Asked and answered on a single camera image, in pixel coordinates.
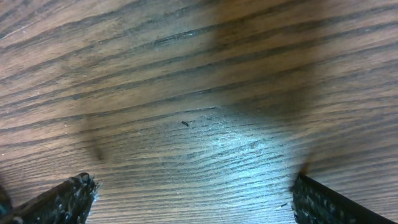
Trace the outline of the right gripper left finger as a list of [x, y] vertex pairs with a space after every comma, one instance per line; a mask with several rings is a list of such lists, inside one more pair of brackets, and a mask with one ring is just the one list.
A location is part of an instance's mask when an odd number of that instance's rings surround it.
[[99, 187], [83, 172], [18, 207], [1, 203], [1, 224], [85, 224]]

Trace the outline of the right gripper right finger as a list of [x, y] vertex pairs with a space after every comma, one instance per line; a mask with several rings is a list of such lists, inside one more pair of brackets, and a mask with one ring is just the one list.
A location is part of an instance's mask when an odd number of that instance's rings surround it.
[[291, 191], [298, 224], [396, 224], [302, 173]]

